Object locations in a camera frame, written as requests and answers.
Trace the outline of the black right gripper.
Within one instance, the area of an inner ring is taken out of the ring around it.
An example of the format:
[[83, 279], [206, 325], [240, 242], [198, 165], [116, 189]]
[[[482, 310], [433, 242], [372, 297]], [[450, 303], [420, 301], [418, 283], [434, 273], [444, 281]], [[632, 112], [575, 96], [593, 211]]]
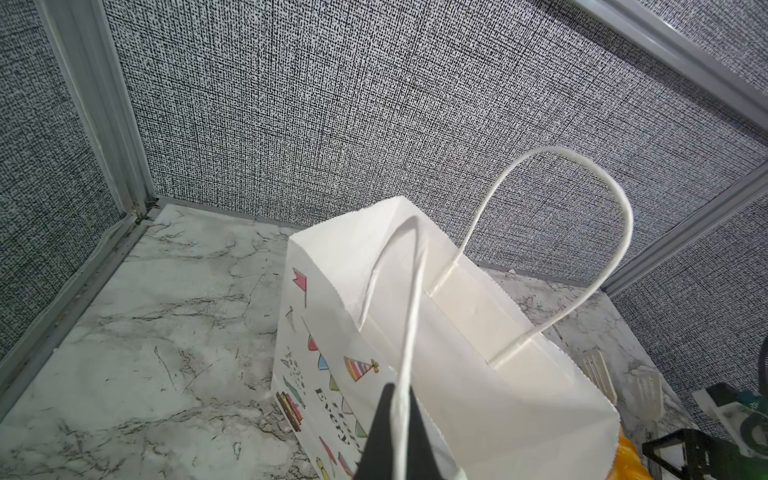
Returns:
[[[600, 350], [582, 355], [583, 373], [601, 393], [616, 405], [618, 396], [610, 372]], [[635, 404], [638, 416], [649, 422], [658, 422], [664, 415], [661, 374], [644, 370], [634, 376]], [[676, 467], [661, 456], [661, 451], [681, 447], [683, 462]], [[767, 460], [747, 457], [739, 448], [725, 440], [710, 437], [695, 429], [680, 429], [642, 445], [642, 453], [677, 479], [766, 479]]]

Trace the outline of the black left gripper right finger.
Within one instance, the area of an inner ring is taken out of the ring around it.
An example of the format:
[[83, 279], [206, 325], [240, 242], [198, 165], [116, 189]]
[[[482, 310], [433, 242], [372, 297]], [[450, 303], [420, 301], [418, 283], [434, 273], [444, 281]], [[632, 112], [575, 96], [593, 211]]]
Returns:
[[410, 390], [409, 397], [407, 479], [443, 480], [413, 390]]

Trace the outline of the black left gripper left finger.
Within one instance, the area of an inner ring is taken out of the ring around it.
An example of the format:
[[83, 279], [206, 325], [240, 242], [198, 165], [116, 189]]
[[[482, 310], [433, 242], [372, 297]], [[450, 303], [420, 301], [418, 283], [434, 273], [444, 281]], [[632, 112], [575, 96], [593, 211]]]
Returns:
[[358, 463], [354, 480], [392, 480], [393, 443], [390, 409], [395, 385], [384, 386], [368, 432], [364, 452]]

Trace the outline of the long braided fake bread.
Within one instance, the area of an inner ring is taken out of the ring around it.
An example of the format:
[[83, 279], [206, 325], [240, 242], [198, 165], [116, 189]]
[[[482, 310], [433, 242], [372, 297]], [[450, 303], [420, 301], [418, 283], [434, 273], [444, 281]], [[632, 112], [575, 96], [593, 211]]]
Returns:
[[652, 480], [632, 442], [622, 432], [619, 433], [616, 455], [606, 480]]

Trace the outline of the white printed paper bag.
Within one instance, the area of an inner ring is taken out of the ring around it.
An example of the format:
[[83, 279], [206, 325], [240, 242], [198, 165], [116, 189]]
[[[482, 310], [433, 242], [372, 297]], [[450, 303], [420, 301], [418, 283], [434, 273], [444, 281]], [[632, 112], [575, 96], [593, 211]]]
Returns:
[[410, 390], [443, 479], [605, 479], [620, 416], [576, 363], [398, 196], [290, 236], [272, 393], [315, 474], [353, 479], [384, 386], [393, 479]]

